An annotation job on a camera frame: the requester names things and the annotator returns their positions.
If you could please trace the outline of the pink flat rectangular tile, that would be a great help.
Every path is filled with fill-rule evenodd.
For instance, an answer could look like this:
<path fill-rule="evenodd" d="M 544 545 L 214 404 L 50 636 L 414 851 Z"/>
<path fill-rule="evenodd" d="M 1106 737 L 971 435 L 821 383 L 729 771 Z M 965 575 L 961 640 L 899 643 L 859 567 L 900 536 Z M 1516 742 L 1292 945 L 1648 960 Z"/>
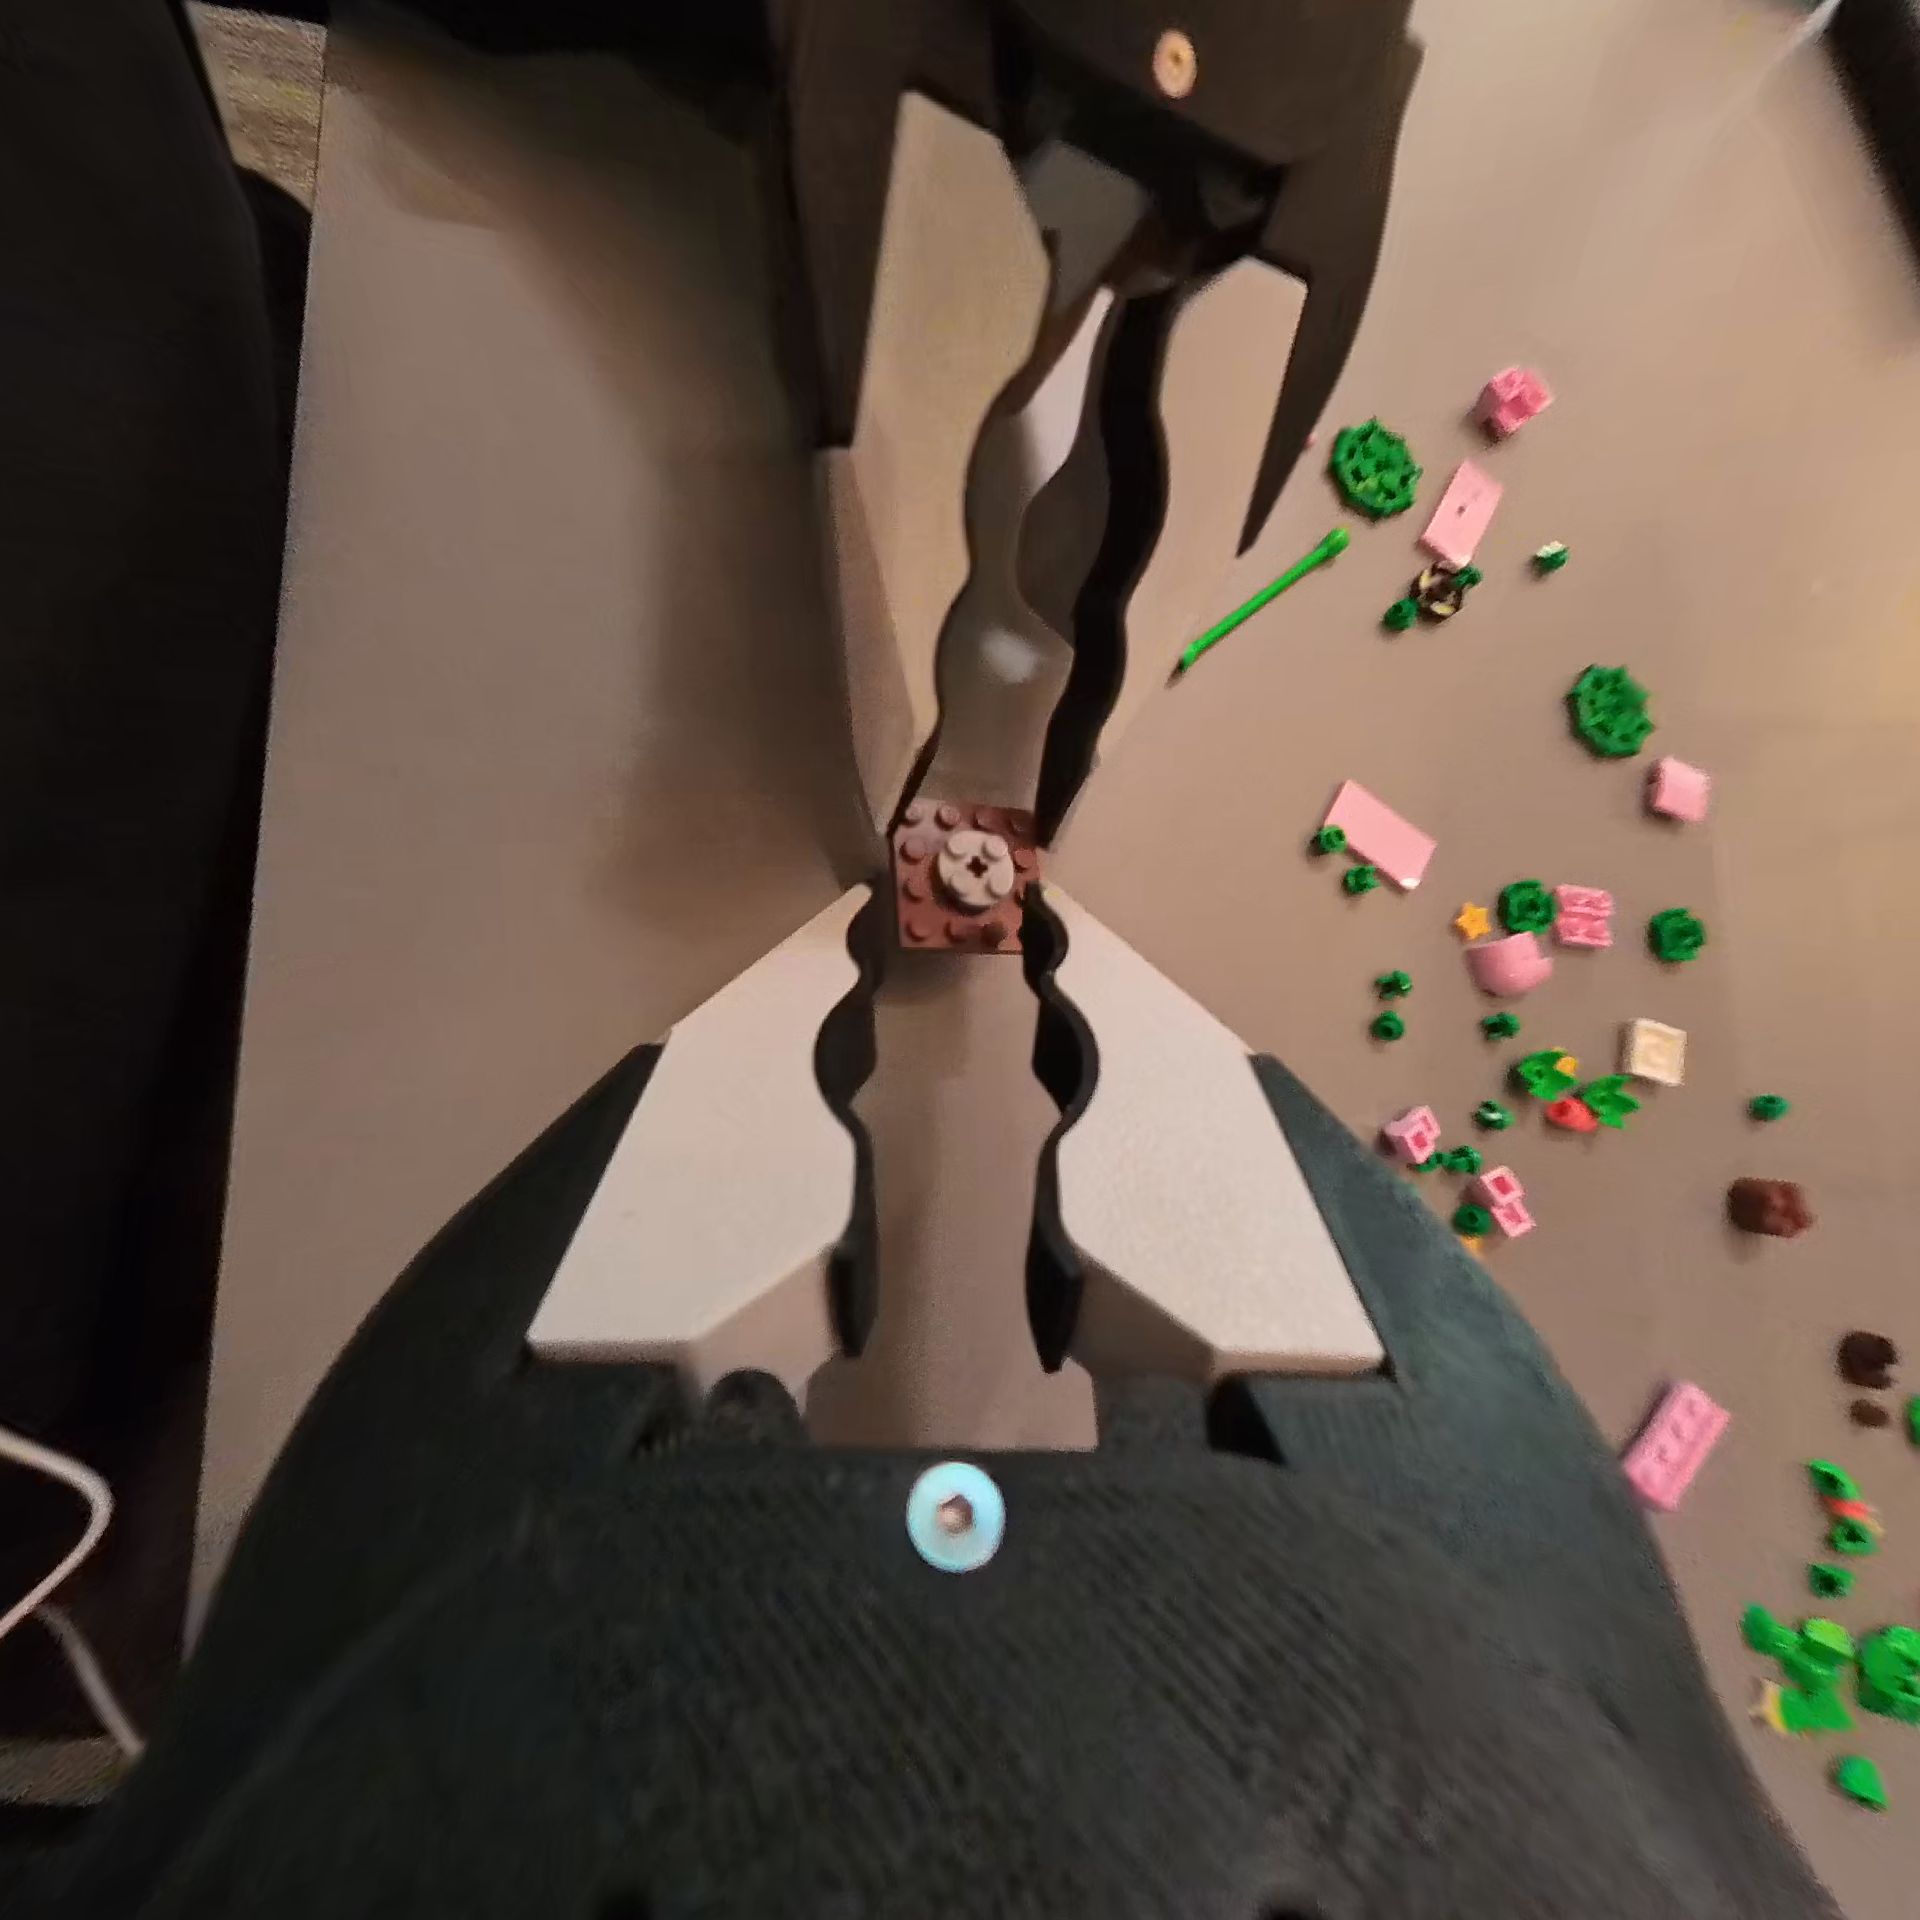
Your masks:
<path fill-rule="evenodd" d="M 1369 786 L 1346 779 L 1336 791 L 1322 833 L 1339 836 L 1339 851 L 1403 894 L 1425 884 L 1437 842 L 1411 818 L 1385 804 Z"/>

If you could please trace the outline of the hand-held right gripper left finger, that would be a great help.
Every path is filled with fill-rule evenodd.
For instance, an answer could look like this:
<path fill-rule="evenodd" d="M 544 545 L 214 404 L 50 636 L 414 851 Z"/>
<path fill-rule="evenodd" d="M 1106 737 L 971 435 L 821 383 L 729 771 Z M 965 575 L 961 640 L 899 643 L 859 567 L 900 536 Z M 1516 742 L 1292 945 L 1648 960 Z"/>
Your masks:
<path fill-rule="evenodd" d="M 802 1399 L 878 1319 L 881 902 L 843 891 L 676 1023 L 525 1340 L 706 1393 L 762 1371 Z"/>

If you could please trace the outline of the pink long studded plate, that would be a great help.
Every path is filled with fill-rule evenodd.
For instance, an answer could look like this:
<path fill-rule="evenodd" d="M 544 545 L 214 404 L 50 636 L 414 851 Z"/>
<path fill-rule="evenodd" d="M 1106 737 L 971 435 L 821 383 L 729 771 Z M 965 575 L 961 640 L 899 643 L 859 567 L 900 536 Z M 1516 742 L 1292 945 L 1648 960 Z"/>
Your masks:
<path fill-rule="evenodd" d="M 1712 1462 L 1732 1415 L 1694 1380 L 1673 1380 L 1621 1454 L 1621 1474 L 1648 1510 L 1672 1516 Z"/>

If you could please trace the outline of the brown square studded plate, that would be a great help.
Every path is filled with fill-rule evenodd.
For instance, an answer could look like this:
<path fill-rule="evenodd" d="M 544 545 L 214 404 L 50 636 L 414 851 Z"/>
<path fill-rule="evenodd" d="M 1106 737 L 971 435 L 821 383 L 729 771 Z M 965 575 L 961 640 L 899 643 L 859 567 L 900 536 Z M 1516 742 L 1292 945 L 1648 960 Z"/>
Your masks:
<path fill-rule="evenodd" d="M 955 828 L 1000 833 L 1014 852 L 1014 891 L 990 914 L 955 910 L 936 881 L 936 856 Z M 912 800 L 891 839 L 897 927 L 908 952 L 1020 953 L 1024 894 L 1041 879 L 1035 818 L 1026 807 L 990 803 Z"/>

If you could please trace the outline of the cluster of green leaf pieces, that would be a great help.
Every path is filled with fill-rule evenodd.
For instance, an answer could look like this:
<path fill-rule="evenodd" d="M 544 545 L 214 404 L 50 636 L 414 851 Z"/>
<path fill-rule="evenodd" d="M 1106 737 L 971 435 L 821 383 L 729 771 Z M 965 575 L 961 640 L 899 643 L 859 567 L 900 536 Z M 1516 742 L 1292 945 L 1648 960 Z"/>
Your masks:
<path fill-rule="evenodd" d="M 1792 1467 L 1769 1584 L 1744 1595 L 1746 1716 L 1845 1818 L 1916 1815 L 1916 1456 L 1852 1432 Z"/>
<path fill-rule="evenodd" d="M 1390 882 L 1385 882 L 1380 879 L 1379 868 L 1358 865 L 1352 856 L 1341 852 L 1337 847 L 1339 847 L 1339 836 L 1336 833 L 1322 833 L 1322 825 L 1316 825 L 1316 830 L 1312 833 L 1312 839 L 1310 839 L 1310 852 L 1315 857 L 1337 857 L 1337 860 L 1345 863 L 1345 871 L 1339 876 L 1339 887 L 1341 887 L 1345 896 L 1363 899 L 1363 896 L 1369 896 L 1369 894 L 1380 891 L 1385 887 L 1393 887 Z M 1505 937 L 1505 929 L 1501 929 L 1500 914 L 1497 914 L 1497 902 L 1494 902 L 1493 907 L 1486 907 L 1486 910 L 1491 913 L 1491 916 L 1494 922 L 1493 939 Z M 1541 937 L 1544 937 L 1544 945 L 1555 943 L 1549 931 L 1541 934 Z M 1522 1023 L 1520 1023 L 1518 1010 L 1516 1010 L 1520 999 L 1488 999 L 1493 1003 L 1493 1010 L 1488 1016 L 1482 1016 L 1480 1023 L 1476 1023 L 1482 1041 L 1486 1041 L 1491 1044 L 1501 1044 L 1501 1043 L 1520 1038 Z M 1552 1058 L 1560 1052 L 1565 1052 L 1565 1050 L 1544 1047 L 1544 1050 L 1539 1050 L 1534 1055 L 1528 1055 L 1528 1057 L 1518 1058 L 1516 1063 L 1512 1063 L 1505 1073 L 1505 1082 L 1512 1088 L 1512 1092 L 1516 1097 L 1534 1099 L 1534 1103 L 1544 1103 L 1544 1105 L 1548 1105 L 1548 1103 L 1552 1103 L 1562 1096 L 1569 1096 L 1569 1092 L 1576 1096 L 1577 1083 L 1563 1079 L 1560 1073 L 1552 1071 Z M 1441 1148 L 1437 1156 L 1430 1164 L 1420 1167 L 1420 1168 L 1409 1168 L 1409 1167 L 1398 1164 L 1380 1144 L 1380 1128 L 1390 1118 L 1403 1114 L 1411 1106 L 1430 1106 L 1433 1114 L 1441 1118 L 1443 1130 L 1444 1130 L 1444 1138 L 1443 1138 L 1443 1148 Z M 1429 1099 L 1413 1099 L 1413 1103 L 1401 1105 L 1398 1108 L 1394 1108 L 1390 1115 L 1385 1115 L 1379 1123 L 1376 1138 L 1379 1138 L 1380 1151 L 1387 1154 L 1387 1160 L 1394 1167 L 1398 1167 L 1403 1170 L 1413 1170 L 1413 1174 L 1435 1174 L 1435 1170 L 1448 1174 L 1459 1184 L 1459 1200 L 1454 1200 L 1451 1214 L 1449 1214 L 1451 1234 L 1459 1236 L 1460 1242 L 1465 1242 L 1470 1251 L 1480 1251 L 1488 1239 L 1512 1242 L 1512 1239 L 1505 1239 L 1500 1232 L 1488 1232 L 1493 1227 L 1488 1214 L 1480 1212 L 1468 1200 L 1470 1180 L 1476 1174 L 1482 1174 L 1484 1168 L 1501 1167 L 1500 1161 L 1488 1161 L 1486 1160 L 1486 1153 L 1480 1145 L 1480 1140 L 1484 1136 L 1501 1136 L 1501 1134 L 1512 1132 L 1516 1126 L 1518 1126 L 1518 1112 L 1509 1105 L 1507 1097 L 1500 1097 L 1500 1096 L 1491 1096 L 1491 1097 L 1482 1099 L 1476 1106 L 1473 1106 L 1473 1114 L 1465 1118 L 1464 1130 L 1451 1128 L 1449 1121 Z"/>

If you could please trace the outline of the green octagonal web piece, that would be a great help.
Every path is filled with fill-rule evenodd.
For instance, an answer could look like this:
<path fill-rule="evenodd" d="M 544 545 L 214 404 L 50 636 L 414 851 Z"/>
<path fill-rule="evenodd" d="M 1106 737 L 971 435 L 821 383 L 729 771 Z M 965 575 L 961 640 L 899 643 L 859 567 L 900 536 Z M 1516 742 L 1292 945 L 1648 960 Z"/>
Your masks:
<path fill-rule="evenodd" d="M 1405 515 L 1422 476 L 1411 447 L 1380 419 L 1341 425 L 1332 438 L 1328 481 L 1345 506 L 1369 521 Z"/>
<path fill-rule="evenodd" d="M 1656 730 L 1648 690 L 1624 667 L 1590 663 L 1565 695 L 1572 739 L 1597 759 L 1634 759 Z"/>

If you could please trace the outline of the person's black clothing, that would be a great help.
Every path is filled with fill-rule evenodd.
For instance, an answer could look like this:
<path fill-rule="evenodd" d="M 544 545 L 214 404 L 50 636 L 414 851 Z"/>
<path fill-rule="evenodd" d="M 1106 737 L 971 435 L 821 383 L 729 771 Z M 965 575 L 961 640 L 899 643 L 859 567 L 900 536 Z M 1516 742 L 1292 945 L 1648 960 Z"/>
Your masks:
<path fill-rule="evenodd" d="M 5 4 L 3 1415 L 112 1514 L 5 1739 L 130 1734 L 185 1627 L 310 215 L 195 4 Z"/>

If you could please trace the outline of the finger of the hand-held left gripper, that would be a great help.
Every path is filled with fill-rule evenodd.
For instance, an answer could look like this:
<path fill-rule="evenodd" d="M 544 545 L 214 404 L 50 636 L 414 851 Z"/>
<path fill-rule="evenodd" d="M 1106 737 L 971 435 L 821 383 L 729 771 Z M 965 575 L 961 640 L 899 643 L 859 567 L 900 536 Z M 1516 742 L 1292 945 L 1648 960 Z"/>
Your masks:
<path fill-rule="evenodd" d="M 1030 607 L 1067 646 L 1041 748 L 1045 847 L 1237 567 L 1304 310 L 1298 282 L 1241 260 L 1116 303 L 1094 330 L 1067 457 L 1030 510 Z"/>
<path fill-rule="evenodd" d="M 1051 260 L 1004 146 L 910 92 L 897 112 L 852 440 L 818 459 L 862 814 L 921 796 L 1028 803 L 1065 687 L 1061 625 L 1018 582 L 1058 471 L 1081 336 L 1028 378 Z"/>

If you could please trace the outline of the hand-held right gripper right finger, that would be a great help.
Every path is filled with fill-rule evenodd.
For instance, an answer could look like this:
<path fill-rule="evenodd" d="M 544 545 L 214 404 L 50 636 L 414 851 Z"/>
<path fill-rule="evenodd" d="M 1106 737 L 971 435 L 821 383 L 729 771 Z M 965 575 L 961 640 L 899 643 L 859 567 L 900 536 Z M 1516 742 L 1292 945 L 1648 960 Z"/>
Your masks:
<path fill-rule="evenodd" d="M 1259 1058 L 1054 882 L 1024 899 L 1041 1148 L 1024 1310 L 1097 1380 L 1358 1378 L 1385 1347 Z"/>

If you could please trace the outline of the green flexible bar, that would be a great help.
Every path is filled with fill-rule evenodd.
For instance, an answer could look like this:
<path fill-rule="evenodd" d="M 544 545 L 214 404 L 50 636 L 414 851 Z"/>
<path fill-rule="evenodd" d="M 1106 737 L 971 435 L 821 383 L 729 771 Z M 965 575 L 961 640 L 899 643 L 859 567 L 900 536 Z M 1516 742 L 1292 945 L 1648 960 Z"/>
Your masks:
<path fill-rule="evenodd" d="M 1221 615 L 1217 622 L 1212 622 L 1206 628 L 1193 636 L 1177 655 L 1169 673 L 1169 683 L 1180 681 L 1184 675 L 1189 675 L 1213 648 L 1219 648 L 1225 638 L 1235 636 L 1264 608 L 1274 607 L 1278 600 L 1292 593 L 1292 587 L 1305 583 L 1316 572 L 1336 566 L 1348 552 L 1352 543 L 1354 536 L 1346 526 L 1328 530 L 1316 547 L 1312 547 L 1296 562 L 1284 567 L 1282 575 L 1278 575 L 1272 583 L 1246 598 L 1237 608 Z"/>

